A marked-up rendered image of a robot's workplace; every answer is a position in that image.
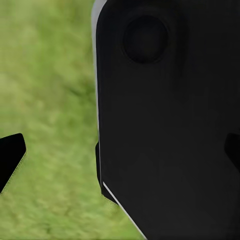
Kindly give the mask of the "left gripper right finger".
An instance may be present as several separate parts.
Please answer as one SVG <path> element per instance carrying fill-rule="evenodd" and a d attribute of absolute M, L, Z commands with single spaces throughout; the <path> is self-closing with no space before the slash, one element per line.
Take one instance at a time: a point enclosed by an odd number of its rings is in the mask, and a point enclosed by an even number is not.
<path fill-rule="evenodd" d="M 224 151 L 240 173 L 240 135 L 235 133 L 228 133 Z"/>

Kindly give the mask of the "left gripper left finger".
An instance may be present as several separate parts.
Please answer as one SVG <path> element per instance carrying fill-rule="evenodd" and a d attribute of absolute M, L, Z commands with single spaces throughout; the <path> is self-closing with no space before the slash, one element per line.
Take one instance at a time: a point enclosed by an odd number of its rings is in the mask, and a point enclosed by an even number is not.
<path fill-rule="evenodd" d="M 26 152 L 22 133 L 0 138 L 0 193 Z"/>

